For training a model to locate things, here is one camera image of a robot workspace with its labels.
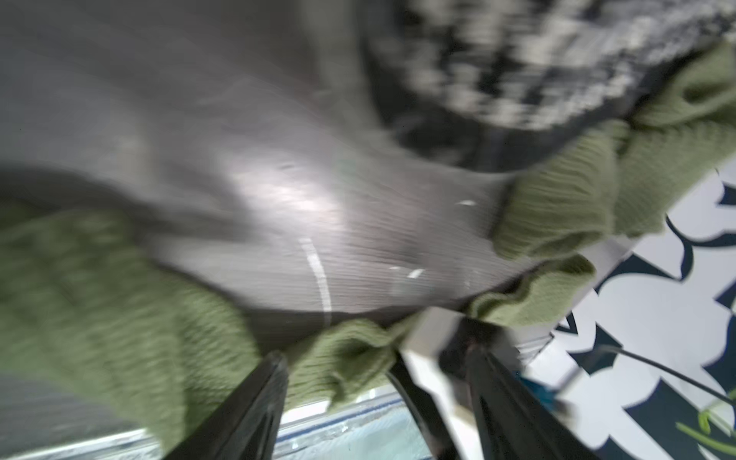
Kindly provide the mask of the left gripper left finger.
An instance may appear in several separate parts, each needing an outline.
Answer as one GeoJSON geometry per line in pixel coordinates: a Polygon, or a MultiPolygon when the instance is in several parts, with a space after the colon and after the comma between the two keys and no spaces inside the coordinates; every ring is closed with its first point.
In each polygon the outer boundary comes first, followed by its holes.
{"type": "Polygon", "coordinates": [[[289,386],[286,358],[268,354],[166,460],[270,459],[289,386]]]}

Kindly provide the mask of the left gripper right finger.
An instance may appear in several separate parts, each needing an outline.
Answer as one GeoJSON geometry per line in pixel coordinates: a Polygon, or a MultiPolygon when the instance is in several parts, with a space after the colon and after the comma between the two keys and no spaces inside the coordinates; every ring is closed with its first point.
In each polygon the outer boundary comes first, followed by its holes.
{"type": "Polygon", "coordinates": [[[467,381],[486,459],[595,459],[490,351],[466,356],[467,381]]]}

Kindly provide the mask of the green knitted scarf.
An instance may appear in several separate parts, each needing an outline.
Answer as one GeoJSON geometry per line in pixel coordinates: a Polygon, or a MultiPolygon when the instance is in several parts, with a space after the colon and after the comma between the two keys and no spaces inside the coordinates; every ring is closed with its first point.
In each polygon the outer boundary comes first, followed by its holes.
{"type": "MultiPolygon", "coordinates": [[[[735,47],[723,42],[631,119],[592,128],[515,183],[494,250],[542,264],[465,313],[505,327],[560,320],[595,275],[585,247],[663,230],[666,213],[734,151],[735,47]]],[[[261,360],[234,304],[159,268],[122,215],[2,201],[3,371],[105,404],[170,452],[261,360]]]]}

